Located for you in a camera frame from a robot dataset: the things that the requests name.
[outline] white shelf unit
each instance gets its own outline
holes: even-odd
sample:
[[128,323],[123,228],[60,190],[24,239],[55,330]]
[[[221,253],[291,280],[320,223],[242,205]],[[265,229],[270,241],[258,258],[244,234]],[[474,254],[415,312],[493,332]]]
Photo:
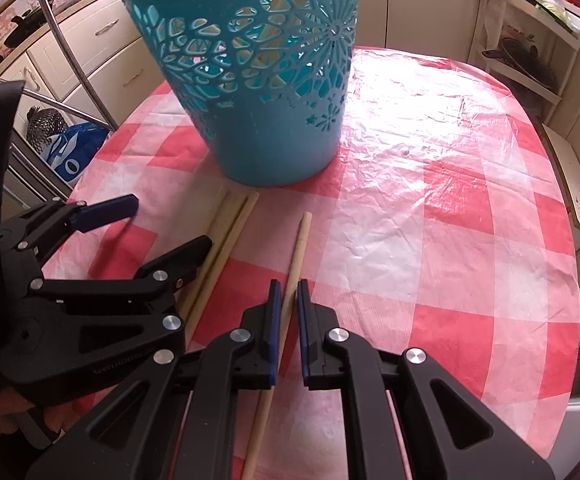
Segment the white shelf unit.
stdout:
[[[544,54],[542,55],[542,61],[545,64],[549,65],[550,58],[554,53],[554,48],[556,45],[556,41],[563,41],[570,50],[571,53],[568,56],[568,65],[563,73],[563,76],[560,78],[558,82],[559,88],[558,92],[554,93],[545,88],[544,86],[540,85],[533,79],[525,76],[524,74],[520,73],[518,70],[506,65],[495,59],[488,59],[484,57],[481,52],[484,50],[492,50],[499,47],[499,40],[501,37],[501,29],[503,27],[504,16],[507,10],[507,6],[510,5],[515,9],[519,10],[520,12],[526,14],[527,16],[533,18],[538,23],[543,25],[548,32],[550,33],[550,38],[547,42],[547,47],[544,50]],[[568,79],[570,78],[570,74],[572,72],[572,68],[574,67],[574,63],[577,59],[577,53],[580,49],[580,38],[578,36],[578,30],[573,30],[573,33],[568,32],[565,28],[561,27],[559,23],[557,23],[546,11],[543,9],[538,9],[531,3],[527,2],[526,0],[501,0],[501,5],[499,6],[500,16],[498,16],[498,24],[500,27],[497,28],[497,33],[493,35],[493,37],[487,37],[487,45],[484,46],[480,43],[474,43],[473,48],[477,50],[479,60],[485,65],[486,71],[489,72],[497,72],[507,78],[512,79],[513,81],[518,82],[519,84],[525,86],[526,88],[530,89],[535,94],[541,96],[543,99],[547,100],[550,103],[550,107],[547,110],[547,113],[544,117],[544,122],[547,123],[550,121],[550,118],[554,114],[554,111],[561,101],[561,96],[563,95],[563,91],[566,88],[568,83]],[[478,27],[484,27],[485,23],[485,13],[481,13],[479,23],[477,24]]]

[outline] pink and white tablecloth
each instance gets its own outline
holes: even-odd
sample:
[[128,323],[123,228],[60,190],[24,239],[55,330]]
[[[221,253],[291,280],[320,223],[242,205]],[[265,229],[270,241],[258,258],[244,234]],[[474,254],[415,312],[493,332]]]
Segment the pink and white tablecloth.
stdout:
[[[131,277],[198,234],[222,184],[239,186],[161,85],[71,197],[93,203],[134,193],[138,215],[74,235],[46,275]],[[237,326],[271,278],[285,280],[309,210],[302,276],[314,301],[378,348],[424,348],[548,455],[576,364],[576,261],[552,167],[507,88],[462,63],[357,50],[335,160],[310,180],[260,192],[193,346]],[[239,402],[234,478],[255,396],[243,392]],[[257,478],[343,479],[345,464],[339,393],[303,387],[293,324]]]

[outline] cabinet handle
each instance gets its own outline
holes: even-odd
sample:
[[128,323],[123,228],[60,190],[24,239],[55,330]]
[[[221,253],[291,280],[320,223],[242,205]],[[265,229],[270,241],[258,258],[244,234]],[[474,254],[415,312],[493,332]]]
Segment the cabinet handle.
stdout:
[[107,25],[105,25],[105,27],[103,27],[101,30],[97,30],[94,35],[95,36],[99,36],[100,34],[103,34],[104,32],[107,32],[108,30],[110,30],[112,27],[114,27],[117,23],[119,22],[119,20],[114,20],[112,23],[108,23]]
[[125,88],[126,86],[128,86],[132,81],[134,81],[139,75],[141,75],[143,73],[143,69],[140,69],[138,71],[138,73],[136,75],[133,75],[130,80],[126,83],[123,83],[123,88]]
[[34,77],[34,74],[32,73],[32,71],[28,67],[24,67],[23,68],[23,78],[27,79],[28,75],[30,76],[32,83],[34,83],[36,85],[36,88],[34,89],[34,91],[38,92],[41,89],[41,86],[39,85],[38,81]]

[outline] human hand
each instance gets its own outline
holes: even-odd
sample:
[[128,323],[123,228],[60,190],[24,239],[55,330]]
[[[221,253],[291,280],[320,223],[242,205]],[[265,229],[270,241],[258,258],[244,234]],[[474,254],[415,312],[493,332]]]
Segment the human hand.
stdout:
[[[0,434],[12,434],[18,430],[16,421],[9,416],[12,413],[26,412],[34,405],[12,388],[0,391]],[[55,433],[61,428],[68,431],[80,416],[74,411],[71,402],[52,406],[43,410],[45,425]]]

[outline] metal pivot screw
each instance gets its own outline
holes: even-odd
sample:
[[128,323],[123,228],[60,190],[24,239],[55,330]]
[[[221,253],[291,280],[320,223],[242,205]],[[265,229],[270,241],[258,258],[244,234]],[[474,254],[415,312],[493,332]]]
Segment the metal pivot screw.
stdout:
[[167,272],[165,270],[155,270],[152,274],[152,278],[158,282],[165,282],[167,280]]
[[245,328],[235,328],[232,332],[230,332],[230,339],[232,339],[236,343],[244,343],[248,339],[250,339],[251,334],[249,330]]
[[406,359],[414,365],[420,365],[426,357],[427,355],[420,348],[411,348],[406,352]]
[[348,340],[350,337],[350,332],[348,332],[345,328],[333,328],[327,333],[327,336],[332,339],[332,341],[342,343],[343,341]]
[[32,290],[41,290],[42,286],[43,286],[43,279],[42,278],[34,278],[30,282],[30,288]]
[[163,318],[163,326],[166,330],[179,330],[181,320],[177,316],[166,316]]
[[171,350],[158,350],[154,352],[153,359],[157,365],[166,365],[174,360],[174,354]]

